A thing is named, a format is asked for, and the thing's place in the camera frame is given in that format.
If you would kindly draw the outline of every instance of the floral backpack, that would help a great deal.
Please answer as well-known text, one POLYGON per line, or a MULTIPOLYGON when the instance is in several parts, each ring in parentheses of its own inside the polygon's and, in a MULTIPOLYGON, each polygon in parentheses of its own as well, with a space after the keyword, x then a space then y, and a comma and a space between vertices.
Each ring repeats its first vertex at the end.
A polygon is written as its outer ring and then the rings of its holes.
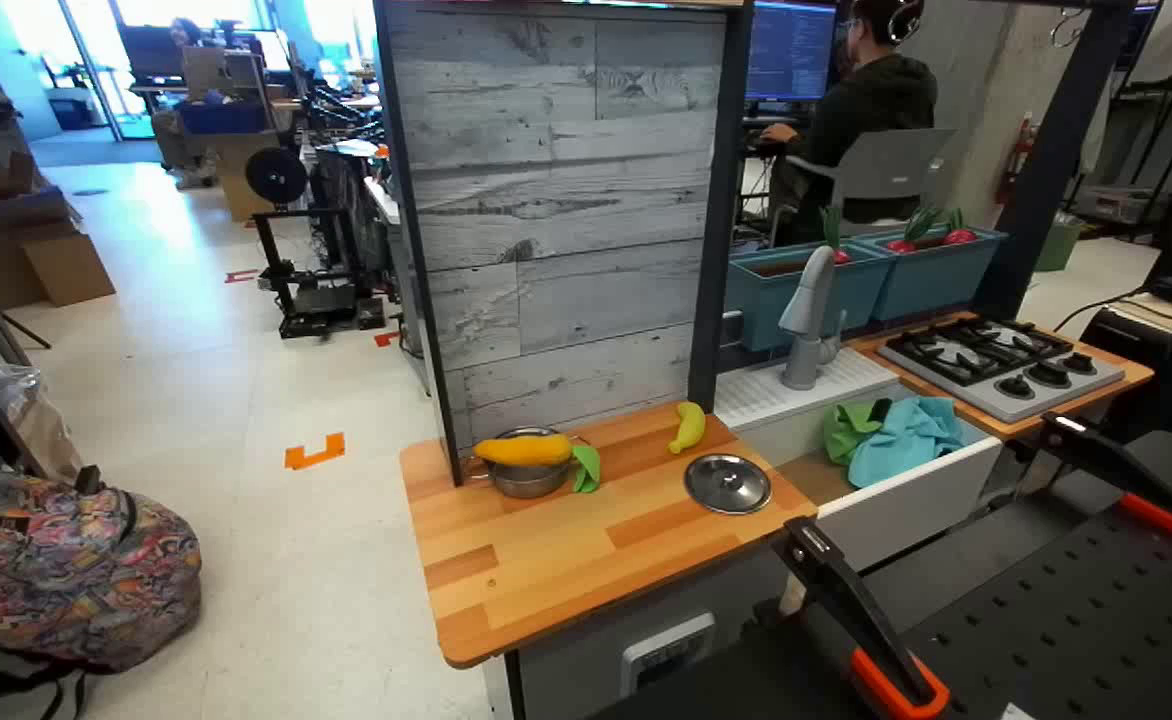
POLYGON ((118 674, 199 612, 191 528, 97 468, 77 485, 0 472, 0 651, 118 674))

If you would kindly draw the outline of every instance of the person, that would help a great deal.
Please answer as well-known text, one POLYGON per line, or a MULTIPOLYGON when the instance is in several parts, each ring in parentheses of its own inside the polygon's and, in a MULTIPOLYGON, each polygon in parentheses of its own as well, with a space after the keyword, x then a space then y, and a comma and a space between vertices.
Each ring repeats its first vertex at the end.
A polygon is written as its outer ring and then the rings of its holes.
MULTIPOLYGON (((780 152, 772 171, 772 225, 780 229, 780 243, 824 238, 821 209, 832 199, 832 179, 800 176, 800 167, 783 166, 783 152, 837 167, 863 133, 934 123, 932 70, 895 53, 895 45, 917 34, 919 15, 922 0, 853 0, 837 50, 844 82, 824 97, 803 133, 790 123, 768 123, 761 133, 757 145, 780 152)), ((856 216, 847 209, 853 220, 891 214, 895 209, 861 209, 856 216)))
POLYGON ((197 50, 197 45, 203 45, 203 34, 189 15, 176 15, 172 40, 176 40, 176 50, 197 50))

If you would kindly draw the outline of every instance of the black jacket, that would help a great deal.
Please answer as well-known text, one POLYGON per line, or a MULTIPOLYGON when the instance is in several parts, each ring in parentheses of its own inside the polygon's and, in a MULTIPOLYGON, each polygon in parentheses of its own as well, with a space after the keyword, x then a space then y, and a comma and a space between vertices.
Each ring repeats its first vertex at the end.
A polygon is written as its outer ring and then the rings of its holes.
MULTIPOLYGON (((789 152, 837 167, 861 133, 882 127, 932 127, 934 123, 934 77, 911 58, 878 58, 837 83, 817 110, 812 123, 790 141, 789 152)), ((821 232, 821 209, 832 199, 827 179, 803 179, 794 167, 775 166, 772 214, 783 206, 800 209, 800 232, 821 232)))

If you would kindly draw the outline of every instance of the monitor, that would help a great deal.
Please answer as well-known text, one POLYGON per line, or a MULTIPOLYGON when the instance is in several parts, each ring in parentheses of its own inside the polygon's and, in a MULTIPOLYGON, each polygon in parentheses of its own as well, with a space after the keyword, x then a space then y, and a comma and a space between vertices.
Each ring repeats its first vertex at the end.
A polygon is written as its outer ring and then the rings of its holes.
POLYGON ((182 77, 182 53, 172 30, 118 30, 118 45, 127 50, 131 77, 182 77))
POLYGON ((790 112, 824 101, 837 6, 761 0, 751 14, 747 110, 790 112))

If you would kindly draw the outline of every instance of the toy stove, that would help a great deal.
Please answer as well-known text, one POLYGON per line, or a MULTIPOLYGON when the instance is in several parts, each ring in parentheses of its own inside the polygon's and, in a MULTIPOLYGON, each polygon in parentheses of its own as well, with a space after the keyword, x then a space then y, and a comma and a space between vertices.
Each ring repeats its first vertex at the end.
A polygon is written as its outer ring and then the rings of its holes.
POLYGON ((1003 426, 1120 382, 1115 363, 1073 353, 1033 324, 957 320, 891 335, 878 353, 1003 426))

